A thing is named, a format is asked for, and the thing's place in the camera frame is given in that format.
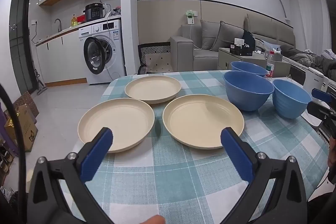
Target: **bowl rim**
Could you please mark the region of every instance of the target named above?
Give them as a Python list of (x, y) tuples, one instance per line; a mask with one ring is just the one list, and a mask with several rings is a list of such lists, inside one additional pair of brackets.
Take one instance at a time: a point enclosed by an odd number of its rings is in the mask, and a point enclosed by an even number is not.
[[(267, 74), (267, 70), (265, 69), (265, 68), (263, 68), (262, 66), (259, 66), (259, 65), (256, 65), (256, 64), (253, 64), (253, 63), (250, 63), (250, 62), (245, 62), (245, 61), (232, 61), (231, 62), (231, 66), (232, 67), (235, 67), (236, 69), (238, 69), (238, 70), (241, 70), (241, 71), (246, 71), (246, 70), (242, 70), (242, 69), (240, 69), (240, 68), (237, 68), (234, 64), (236, 64), (236, 63), (240, 63), (240, 64), (242, 64), (242, 63), (247, 63), (247, 64), (250, 64), (250, 65), (253, 65), (253, 66), (256, 66), (256, 67), (260, 67), (260, 68), (262, 68), (262, 69), (264, 69), (264, 71), (265, 71), (265, 75)], [(263, 75), (264, 73), (254, 73), (254, 72), (252, 72), (253, 74), (255, 74), (255, 75)]]
[[(292, 100), (294, 100), (294, 101), (296, 101), (296, 102), (299, 102), (299, 103), (301, 103), (301, 104), (308, 104), (309, 102), (312, 101), (312, 100), (310, 100), (308, 103), (306, 103), (306, 102), (301, 102), (301, 101), (299, 101), (299, 100), (296, 100), (296, 99), (294, 99), (294, 98), (288, 96), (286, 93), (282, 92), (280, 89), (278, 89), (278, 88), (275, 86), (274, 81), (284, 81), (284, 82), (288, 82), (288, 83), (290, 83), (290, 84), (292, 84), (292, 85), (296, 85), (296, 84), (291, 83), (291, 82), (286, 81), (286, 80), (283, 80), (283, 79), (274, 79), (274, 80), (273, 80), (272, 84), (273, 84), (273, 86), (274, 86), (274, 90), (278, 90), (279, 92), (281, 92), (281, 93), (282, 93), (283, 95), (285, 95), (286, 97), (288, 97), (288, 98), (290, 98), (290, 99), (292, 99)], [(303, 88), (301, 88), (301, 89), (302, 89), (302, 90), (303, 90), (303, 91), (310, 97), (310, 99), (311, 99), (311, 96), (309, 95), (309, 93), (306, 92)]]
[[(225, 75), (227, 73), (230, 73), (230, 72), (233, 72), (233, 73), (249, 73), (251, 75), (255, 75), (257, 77), (260, 77), (261, 79), (264, 79), (265, 81), (267, 81), (268, 83), (270, 83), (273, 86), (273, 90), (272, 90), (272, 92), (266, 92), (266, 93), (258, 93), (258, 92), (252, 92), (252, 91), (248, 91), (248, 90), (243, 90), (243, 89), (241, 89), (241, 88), (239, 88), (239, 87), (237, 87), (235, 85), (232, 85), (231, 83), (229, 83), (225, 79)], [(259, 95), (267, 95), (267, 94), (270, 95), (270, 94), (272, 94), (274, 92), (274, 85), (273, 85), (273, 83), (269, 82), (265, 77), (261, 77), (260, 75), (257, 75), (255, 73), (252, 73), (252, 72), (249, 72), (249, 71), (244, 71), (244, 70), (229, 70), (229, 71), (227, 71), (226, 73), (223, 74), (223, 79), (224, 79), (225, 83), (228, 83), (229, 85), (231, 85), (231, 86), (233, 86), (233, 87), (235, 87), (235, 88), (237, 88), (239, 90), (245, 91), (245, 92), (249, 92), (249, 93), (253, 93), (253, 94), (259, 94)]]

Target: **blue gripper pad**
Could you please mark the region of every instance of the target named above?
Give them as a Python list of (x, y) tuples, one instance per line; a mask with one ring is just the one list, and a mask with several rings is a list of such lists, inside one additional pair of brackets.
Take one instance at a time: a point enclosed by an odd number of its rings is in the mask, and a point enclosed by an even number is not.
[(326, 93), (326, 92), (323, 92), (321, 90), (318, 90), (318, 89), (313, 89), (311, 91), (311, 95), (316, 98), (316, 99), (319, 99), (323, 102), (326, 102), (326, 103), (331, 103), (331, 96), (330, 94)]
[(254, 179), (253, 164), (232, 134), (236, 135), (231, 128), (224, 128), (220, 141), (241, 179), (251, 183)]
[(80, 180), (83, 183), (93, 179), (112, 142), (112, 131), (109, 128), (102, 128), (92, 142), (85, 144), (91, 147), (80, 165)]

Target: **curtain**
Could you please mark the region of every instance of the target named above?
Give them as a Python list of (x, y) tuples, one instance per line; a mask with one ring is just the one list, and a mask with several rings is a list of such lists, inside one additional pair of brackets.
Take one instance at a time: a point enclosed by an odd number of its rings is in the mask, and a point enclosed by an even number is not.
[(290, 0), (296, 48), (320, 55), (331, 48), (331, 29), (326, 0)]

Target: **dish soap bottle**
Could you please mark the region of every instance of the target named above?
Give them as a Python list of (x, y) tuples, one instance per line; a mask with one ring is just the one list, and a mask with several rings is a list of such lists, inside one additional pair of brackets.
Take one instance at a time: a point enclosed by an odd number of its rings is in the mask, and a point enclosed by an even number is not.
[(267, 65), (266, 65), (267, 74), (266, 74), (266, 77), (273, 77), (273, 71), (274, 71), (273, 55), (274, 55), (274, 51), (270, 51), (269, 56), (267, 58)]
[(75, 15), (73, 15), (73, 18), (71, 20), (71, 27), (74, 27), (77, 25), (78, 25), (77, 18), (75, 17)]

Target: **white kettle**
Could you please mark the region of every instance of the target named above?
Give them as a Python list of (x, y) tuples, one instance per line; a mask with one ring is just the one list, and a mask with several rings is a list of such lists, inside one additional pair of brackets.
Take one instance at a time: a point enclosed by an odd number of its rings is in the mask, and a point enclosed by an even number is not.
[[(318, 90), (326, 92), (328, 88), (328, 84), (329, 84), (329, 79), (325, 77), (318, 70), (315, 70), (313, 68), (308, 68), (308, 70), (306, 70), (306, 80), (304, 81), (303, 89), (306, 92), (308, 92), (310, 96), (311, 96), (311, 91), (313, 89), (318, 89)], [(311, 98), (314, 102), (317, 102), (317, 103), (319, 102), (319, 100), (314, 98), (313, 96), (311, 96)]]

